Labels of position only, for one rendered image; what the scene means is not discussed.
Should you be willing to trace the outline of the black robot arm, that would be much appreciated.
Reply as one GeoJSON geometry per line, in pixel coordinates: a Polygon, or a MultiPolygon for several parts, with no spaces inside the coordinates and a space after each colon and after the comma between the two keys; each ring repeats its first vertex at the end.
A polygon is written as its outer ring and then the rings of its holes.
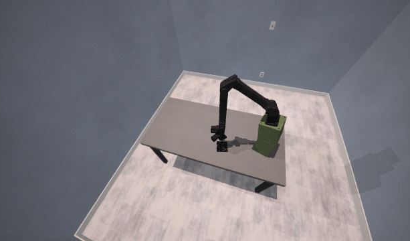
{"type": "Polygon", "coordinates": [[[259,104],[268,115],[266,120],[266,125],[278,126],[280,119],[280,111],[275,100],[269,100],[268,98],[263,97],[261,94],[257,93],[255,90],[250,88],[247,84],[243,83],[237,75],[232,75],[226,78],[220,83],[220,94],[219,94],[219,125],[211,126],[211,133],[216,133],[211,137],[211,140],[215,142],[218,137],[219,139],[223,138],[225,133],[225,123],[226,123],[226,114],[227,114],[227,98],[228,92],[231,89],[236,89],[257,104],[259,104]],[[217,129],[217,130],[216,130],[217,129]],[[221,131],[220,131],[221,130],[221,131]]]}

